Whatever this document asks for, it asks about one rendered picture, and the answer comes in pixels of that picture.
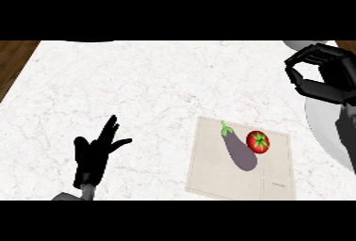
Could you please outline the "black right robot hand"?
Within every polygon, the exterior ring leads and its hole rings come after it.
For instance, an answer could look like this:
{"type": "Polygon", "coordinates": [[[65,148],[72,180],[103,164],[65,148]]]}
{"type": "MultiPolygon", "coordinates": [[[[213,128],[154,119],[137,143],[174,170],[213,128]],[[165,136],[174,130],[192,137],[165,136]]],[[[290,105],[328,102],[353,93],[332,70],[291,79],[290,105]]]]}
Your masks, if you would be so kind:
{"type": "Polygon", "coordinates": [[[356,106],[356,55],[322,43],[310,44],[285,60],[285,72],[297,93],[331,104],[356,106]],[[303,77],[294,66],[319,66],[322,81],[303,77]]]}

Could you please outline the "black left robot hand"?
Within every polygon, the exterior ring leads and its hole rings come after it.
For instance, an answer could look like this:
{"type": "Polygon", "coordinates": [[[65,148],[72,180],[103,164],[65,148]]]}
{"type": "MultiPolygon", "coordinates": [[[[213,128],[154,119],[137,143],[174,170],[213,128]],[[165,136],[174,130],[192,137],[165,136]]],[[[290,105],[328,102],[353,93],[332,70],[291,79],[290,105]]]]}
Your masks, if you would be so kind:
{"type": "Polygon", "coordinates": [[[109,154],[121,146],[131,143],[130,138],[114,141],[118,126],[117,117],[111,116],[99,137],[92,142],[84,137],[75,137],[74,139],[75,162],[78,164],[74,179],[75,188],[81,188],[83,185],[99,185],[109,154]]]}

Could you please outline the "white plate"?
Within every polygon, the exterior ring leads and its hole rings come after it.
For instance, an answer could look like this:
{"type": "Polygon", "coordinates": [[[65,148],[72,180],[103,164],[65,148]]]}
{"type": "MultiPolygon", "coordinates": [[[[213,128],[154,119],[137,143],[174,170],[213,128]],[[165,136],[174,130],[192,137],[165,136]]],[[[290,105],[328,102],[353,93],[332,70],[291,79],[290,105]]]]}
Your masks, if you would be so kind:
{"type": "Polygon", "coordinates": [[[347,170],[353,171],[353,165],[346,147],[340,141],[335,126],[335,121],[340,118],[340,111],[341,106],[338,104],[331,104],[312,98],[306,99],[304,113],[315,138],[335,161],[347,170]]]}

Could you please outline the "red tomato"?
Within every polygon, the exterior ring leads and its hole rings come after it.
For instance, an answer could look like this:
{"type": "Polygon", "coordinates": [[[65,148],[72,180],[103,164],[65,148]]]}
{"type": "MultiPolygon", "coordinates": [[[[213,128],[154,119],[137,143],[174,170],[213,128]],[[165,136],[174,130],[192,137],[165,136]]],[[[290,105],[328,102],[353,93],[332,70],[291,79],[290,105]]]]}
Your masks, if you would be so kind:
{"type": "Polygon", "coordinates": [[[247,135],[247,146],[257,154],[263,154],[270,148],[270,140],[261,131],[251,131],[247,135]]]}

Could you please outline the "beige placemat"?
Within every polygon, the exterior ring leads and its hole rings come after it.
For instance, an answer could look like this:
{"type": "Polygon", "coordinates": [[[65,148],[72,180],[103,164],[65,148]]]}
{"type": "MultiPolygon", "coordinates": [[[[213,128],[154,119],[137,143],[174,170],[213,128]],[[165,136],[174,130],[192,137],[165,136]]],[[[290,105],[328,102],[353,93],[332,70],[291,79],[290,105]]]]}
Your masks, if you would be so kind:
{"type": "Polygon", "coordinates": [[[219,200],[294,200],[297,198],[290,136],[226,122],[242,142],[261,131],[270,148],[256,153],[257,166],[241,170],[232,162],[222,137],[222,121],[198,117],[186,190],[219,200]]]}

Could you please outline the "grey round object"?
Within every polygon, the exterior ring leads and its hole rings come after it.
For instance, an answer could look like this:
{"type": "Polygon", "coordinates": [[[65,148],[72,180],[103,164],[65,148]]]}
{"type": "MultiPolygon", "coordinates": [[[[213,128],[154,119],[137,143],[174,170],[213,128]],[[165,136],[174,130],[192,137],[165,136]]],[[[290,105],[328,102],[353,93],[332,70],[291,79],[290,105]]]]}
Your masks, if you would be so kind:
{"type": "Polygon", "coordinates": [[[326,44],[325,40],[285,40],[285,45],[295,51],[301,50],[304,47],[307,47],[312,44],[326,44]]]}

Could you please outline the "purple eggplant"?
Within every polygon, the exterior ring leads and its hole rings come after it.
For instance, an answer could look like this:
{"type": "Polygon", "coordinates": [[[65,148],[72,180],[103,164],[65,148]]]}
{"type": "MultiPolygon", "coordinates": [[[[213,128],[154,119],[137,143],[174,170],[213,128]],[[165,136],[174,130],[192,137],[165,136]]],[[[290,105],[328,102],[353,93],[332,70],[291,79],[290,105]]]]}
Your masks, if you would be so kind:
{"type": "Polygon", "coordinates": [[[250,147],[236,136],[233,129],[222,121],[222,137],[226,144],[226,150],[236,167],[244,171],[251,171],[257,166],[257,157],[250,147]]]}

